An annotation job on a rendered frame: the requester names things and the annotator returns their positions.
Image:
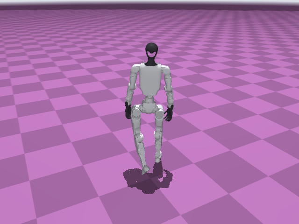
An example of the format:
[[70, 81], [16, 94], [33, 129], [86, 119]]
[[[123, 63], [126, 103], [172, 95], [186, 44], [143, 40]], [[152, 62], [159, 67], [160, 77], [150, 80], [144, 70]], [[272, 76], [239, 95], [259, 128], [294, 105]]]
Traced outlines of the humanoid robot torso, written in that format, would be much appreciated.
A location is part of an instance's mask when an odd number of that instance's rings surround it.
[[156, 111], [154, 96], [160, 89], [162, 67], [156, 62], [156, 66], [146, 66], [145, 63], [141, 63], [139, 68], [140, 89], [145, 95], [145, 99], [142, 100], [142, 113], [151, 114]]

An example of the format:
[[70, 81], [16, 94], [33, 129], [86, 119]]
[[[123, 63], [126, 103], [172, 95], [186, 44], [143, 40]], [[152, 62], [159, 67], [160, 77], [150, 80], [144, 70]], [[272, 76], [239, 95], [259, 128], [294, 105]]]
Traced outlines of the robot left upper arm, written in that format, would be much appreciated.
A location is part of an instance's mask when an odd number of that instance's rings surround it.
[[141, 64], [134, 64], [131, 68], [130, 72], [130, 90], [136, 89], [136, 79], [137, 79], [137, 73], [139, 72]]

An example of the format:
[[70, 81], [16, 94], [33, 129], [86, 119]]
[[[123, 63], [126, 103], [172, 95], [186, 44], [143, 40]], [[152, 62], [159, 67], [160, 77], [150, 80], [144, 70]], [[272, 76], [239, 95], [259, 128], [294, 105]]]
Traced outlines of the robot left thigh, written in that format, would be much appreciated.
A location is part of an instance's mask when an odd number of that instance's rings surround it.
[[142, 112], [142, 104], [133, 105], [131, 107], [131, 123], [133, 128], [133, 134], [137, 135], [139, 143], [142, 142], [144, 139], [143, 134], [140, 131], [141, 112]]

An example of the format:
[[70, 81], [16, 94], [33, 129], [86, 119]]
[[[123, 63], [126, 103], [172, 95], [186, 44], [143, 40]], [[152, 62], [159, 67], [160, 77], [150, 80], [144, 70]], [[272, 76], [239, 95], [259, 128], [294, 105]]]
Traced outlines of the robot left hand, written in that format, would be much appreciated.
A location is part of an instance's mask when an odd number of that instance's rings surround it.
[[125, 102], [125, 106], [126, 106], [125, 109], [126, 118], [131, 119], [131, 104], [128, 105], [128, 102]]

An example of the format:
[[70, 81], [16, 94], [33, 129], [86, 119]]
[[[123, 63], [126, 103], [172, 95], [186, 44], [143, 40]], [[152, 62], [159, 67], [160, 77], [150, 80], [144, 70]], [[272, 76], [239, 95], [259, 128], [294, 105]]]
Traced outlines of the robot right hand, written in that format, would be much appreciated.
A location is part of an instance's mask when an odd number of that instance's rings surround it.
[[166, 121], [170, 121], [170, 120], [172, 119], [172, 115], [173, 115], [173, 112], [172, 112], [172, 110], [173, 110], [173, 106], [174, 106], [174, 105], [171, 105], [171, 108], [167, 107], [167, 111], [164, 112], [164, 114], [167, 113], [167, 115], [165, 116], [165, 118], [167, 118], [167, 119], [164, 118]]

